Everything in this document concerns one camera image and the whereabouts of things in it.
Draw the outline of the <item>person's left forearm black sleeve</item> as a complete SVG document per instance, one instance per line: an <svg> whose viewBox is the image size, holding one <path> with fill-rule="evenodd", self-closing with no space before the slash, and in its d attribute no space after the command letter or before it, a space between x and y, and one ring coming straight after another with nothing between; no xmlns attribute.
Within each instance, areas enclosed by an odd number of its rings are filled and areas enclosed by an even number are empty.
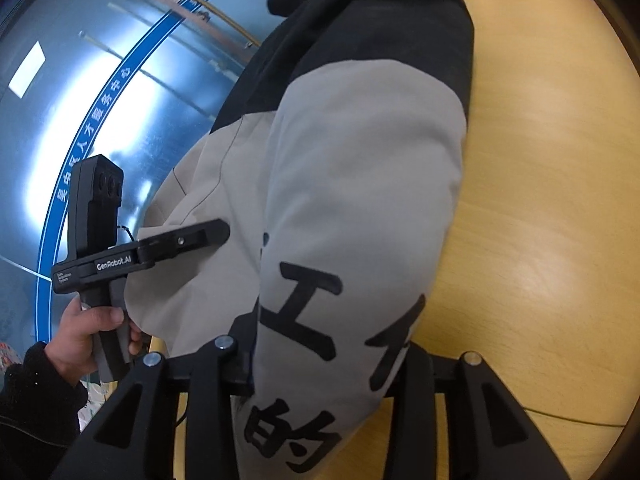
<svg viewBox="0 0 640 480"><path fill-rule="evenodd" d="M6 370L1 390L1 477L49 479L80 434L88 392L58 374L43 342Z"/></svg>

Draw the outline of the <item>person's left hand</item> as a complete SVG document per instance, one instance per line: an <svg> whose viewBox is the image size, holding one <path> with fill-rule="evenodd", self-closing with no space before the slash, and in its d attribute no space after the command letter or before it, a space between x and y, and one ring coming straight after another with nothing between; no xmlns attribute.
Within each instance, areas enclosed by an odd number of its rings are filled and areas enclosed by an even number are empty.
<svg viewBox="0 0 640 480"><path fill-rule="evenodd" d="M127 321L122 309L94 307L84 310L75 297L62 314L58 332L44 347L44 353L58 374L72 387L86 375L96 371L93 359L92 337L99 332L109 332L127 327L129 352L135 356L142 348L142 331Z"/></svg>

